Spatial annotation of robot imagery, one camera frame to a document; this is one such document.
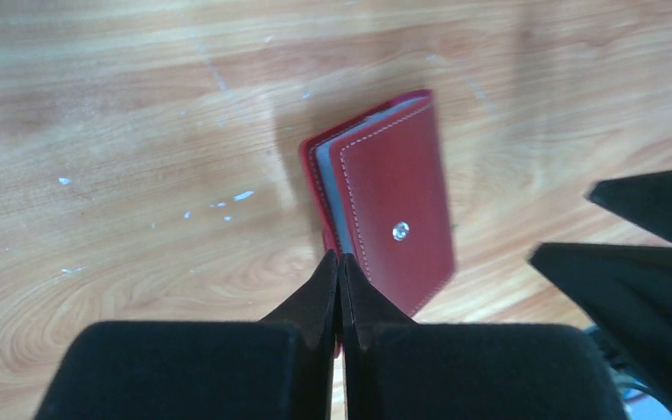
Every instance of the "wooden table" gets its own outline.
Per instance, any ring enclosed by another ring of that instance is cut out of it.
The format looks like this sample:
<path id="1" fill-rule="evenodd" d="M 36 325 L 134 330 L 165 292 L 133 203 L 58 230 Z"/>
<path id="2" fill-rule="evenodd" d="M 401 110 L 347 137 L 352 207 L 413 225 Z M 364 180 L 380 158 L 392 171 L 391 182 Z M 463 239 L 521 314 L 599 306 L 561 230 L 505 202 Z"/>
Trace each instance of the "wooden table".
<path id="1" fill-rule="evenodd" d="M 298 144 L 414 88 L 461 268 L 416 318 L 585 326 L 525 257 L 659 243 L 583 196 L 672 168 L 672 0 L 0 0 L 0 419 L 95 321 L 270 311 L 322 253 Z"/>

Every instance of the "maroon leather wallet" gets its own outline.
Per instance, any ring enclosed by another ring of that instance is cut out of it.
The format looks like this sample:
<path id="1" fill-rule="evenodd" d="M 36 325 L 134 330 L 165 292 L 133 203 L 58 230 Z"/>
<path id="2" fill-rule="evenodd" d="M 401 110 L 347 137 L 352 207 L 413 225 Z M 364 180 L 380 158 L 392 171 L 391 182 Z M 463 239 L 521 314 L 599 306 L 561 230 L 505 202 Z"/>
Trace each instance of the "maroon leather wallet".
<path id="1" fill-rule="evenodd" d="M 300 144 L 326 249 L 413 315 L 452 277 L 452 226 L 430 90 L 385 101 Z"/>

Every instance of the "paint chip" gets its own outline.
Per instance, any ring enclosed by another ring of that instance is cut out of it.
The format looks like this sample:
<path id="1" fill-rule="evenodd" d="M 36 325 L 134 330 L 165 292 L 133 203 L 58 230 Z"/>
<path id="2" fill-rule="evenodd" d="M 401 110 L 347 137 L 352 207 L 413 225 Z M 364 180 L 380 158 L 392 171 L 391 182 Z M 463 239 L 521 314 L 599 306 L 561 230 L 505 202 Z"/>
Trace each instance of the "paint chip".
<path id="1" fill-rule="evenodd" d="M 234 201 L 245 200 L 245 199 L 247 199 L 248 197 L 250 197 L 250 196 L 252 196 L 252 195 L 254 195 L 254 192 L 251 191 L 251 190 L 248 190 L 248 191 L 241 192 L 240 194 L 236 195 L 235 197 L 233 197 L 233 200 L 234 200 Z"/>

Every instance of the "black plastic part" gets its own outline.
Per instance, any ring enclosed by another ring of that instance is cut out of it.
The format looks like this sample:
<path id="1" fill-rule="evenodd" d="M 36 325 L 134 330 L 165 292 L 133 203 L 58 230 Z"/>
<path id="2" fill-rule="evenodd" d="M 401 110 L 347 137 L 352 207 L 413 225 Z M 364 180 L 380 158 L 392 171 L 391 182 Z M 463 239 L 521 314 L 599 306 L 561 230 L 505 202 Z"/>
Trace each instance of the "black plastic part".
<path id="1" fill-rule="evenodd" d="M 340 323 L 336 269 L 329 252 L 258 323 L 91 325 L 68 349 L 35 418 L 327 419 Z"/>
<path id="2" fill-rule="evenodd" d="M 419 325 L 339 271 L 349 420 L 624 420 L 599 350 L 560 325 Z"/>
<path id="3" fill-rule="evenodd" d="M 672 411 L 672 248 L 546 243 L 530 263 Z"/>
<path id="4" fill-rule="evenodd" d="M 600 181 L 588 199 L 672 242 L 672 171 Z"/>

